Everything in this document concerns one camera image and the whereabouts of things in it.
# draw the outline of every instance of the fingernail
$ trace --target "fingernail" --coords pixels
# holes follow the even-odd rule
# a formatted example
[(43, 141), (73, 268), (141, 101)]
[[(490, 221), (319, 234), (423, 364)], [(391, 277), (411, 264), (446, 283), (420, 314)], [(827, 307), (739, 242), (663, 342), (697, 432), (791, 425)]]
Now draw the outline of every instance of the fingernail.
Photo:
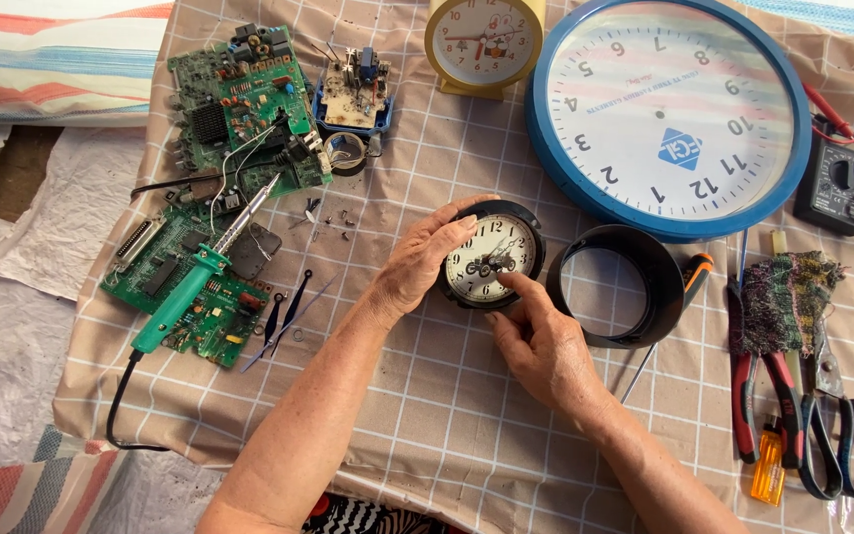
[(464, 217), (459, 221), (460, 226), (463, 226), (467, 230), (476, 226), (476, 215), (470, 215), (468, 217)]

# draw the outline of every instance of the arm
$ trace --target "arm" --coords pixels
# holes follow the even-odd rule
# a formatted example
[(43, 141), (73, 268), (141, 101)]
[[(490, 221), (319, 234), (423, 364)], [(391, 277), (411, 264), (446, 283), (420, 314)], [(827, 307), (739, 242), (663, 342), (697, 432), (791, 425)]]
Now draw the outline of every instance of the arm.
[(348, 449), (367, 385), (397, 320), (417, 308), (440, 262), (476, 231), (448, 221), (495, 196), (448, 204), (416, 224), (243, 448), (196, 532), (297, 533)]
[(605, 388), (579, 323), (556, 310), (545, 288), (527, 276), (498, 277), (523, 297), (510, 317), (487, 315), (510, 370), (532, 396), (571, 419), (598, 447), (648, 531), (746, 533), (740, 519)]

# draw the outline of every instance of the clock face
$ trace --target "clock face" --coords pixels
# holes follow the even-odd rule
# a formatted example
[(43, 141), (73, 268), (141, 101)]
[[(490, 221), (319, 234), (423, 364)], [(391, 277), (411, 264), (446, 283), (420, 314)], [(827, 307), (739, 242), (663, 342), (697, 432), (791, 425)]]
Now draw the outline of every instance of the clock face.
[(652, 216), (726, 217), (789, 164), (794, 113), (779, 73), (747, 37), (689, 6), (637, 2), (588, 16), (557, 48), (547, 94), (555, 137), (578, 169), (571, 179)]
[(495, 271), (529, 275), (538, 255), (532, 230), (518, 217), (490, 215), (476, 224), (476, 235), (447, 255), (447, 283), (473, 302), (492, 302), (513, 290), (496, 280)]
[(467, 0), (437, 12), (433, 55), (451, 75), (470, 84), (494, 84), (519, 72), (534, 49), (532, 28), (506, 0)]

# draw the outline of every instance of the small black clock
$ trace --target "small black clock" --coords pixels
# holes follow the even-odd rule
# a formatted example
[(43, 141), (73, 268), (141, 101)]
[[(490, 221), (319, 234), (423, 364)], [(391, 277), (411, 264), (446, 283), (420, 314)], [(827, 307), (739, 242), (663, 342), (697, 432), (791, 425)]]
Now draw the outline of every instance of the small black clock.
[(516, 302), (519, 296), (499, 283), (495, 273), (539, 276), (546, 257), (539, 235), (542, 225), (536, 215), (509, 200), (479, 202), (453, 221), (470, 215), (476, 215), (476, 235), (447, 255), (436, 286), (461, 308), (492, 310)]

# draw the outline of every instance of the red pliers handle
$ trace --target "red pliers handle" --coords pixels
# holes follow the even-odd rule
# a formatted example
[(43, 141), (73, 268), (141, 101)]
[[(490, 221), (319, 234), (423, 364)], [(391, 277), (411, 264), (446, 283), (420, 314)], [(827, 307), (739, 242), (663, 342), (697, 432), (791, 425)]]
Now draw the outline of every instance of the red pliers handle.
[(769, 380), (773, 383), (780, 404), (780, 420), (783, 441), (782, 464), (787, 469), (798, 469), (803, 464), (803, 422), (799, 401), (793, 387), (792, 376), (782, 352), (762, 355), (760, 358), (743, 349), (744, 321), (743, 302), (738, 286), (731, 281), (727, 285), (729, 303), (729, 351), (733, 358), (730, 380), (730, 406), (733, 410), (733, 436), (740, 451), (740, 459), (754, 464), (760, 459), (760, 451), (753, 437), (753, 376), (756, 362), (762, 359), (767, 366)]

